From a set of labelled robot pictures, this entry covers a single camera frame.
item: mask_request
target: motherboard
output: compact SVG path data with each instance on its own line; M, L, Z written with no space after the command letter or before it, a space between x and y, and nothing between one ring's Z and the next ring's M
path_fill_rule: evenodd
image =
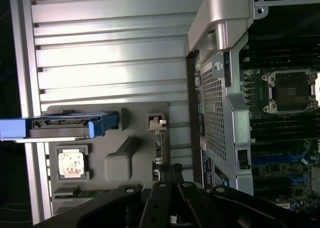
M293 212L320 208L320 46L248 43L240 52L254 195Z

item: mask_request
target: dark background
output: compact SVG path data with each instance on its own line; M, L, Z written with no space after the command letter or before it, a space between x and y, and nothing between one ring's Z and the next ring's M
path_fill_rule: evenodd
M0 119L21 116L10 0L0 0ZM32 225L23 144L0 141L0 227Z

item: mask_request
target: cpu socket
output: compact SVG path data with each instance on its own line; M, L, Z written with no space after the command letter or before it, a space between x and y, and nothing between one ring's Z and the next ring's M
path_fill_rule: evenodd
M318 106L317 73L311 69L274 71L261 78L268 83L269 104L263 108L266 113L299 113Z

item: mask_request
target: ventilation holes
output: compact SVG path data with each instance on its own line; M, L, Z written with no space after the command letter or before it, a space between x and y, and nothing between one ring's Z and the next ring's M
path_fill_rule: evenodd
M206 145L207 148L226 161L221 80L213 77L212 68L203 73L201 78Z

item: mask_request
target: screw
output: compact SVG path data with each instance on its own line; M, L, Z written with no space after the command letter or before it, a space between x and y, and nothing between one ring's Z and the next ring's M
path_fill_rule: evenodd
M126 189L125 191L126 191L126 192L128 192L128 193L132 193L132 192L134 192L134 191L135 191L135 189L131 189L131 188L129 188L129 189Z
M191 184L190 183L183 183L183 187L190 187Z
M219 188L216 189L216 191L219 192L219 193L223 193L226 190L224 188L219 187Z

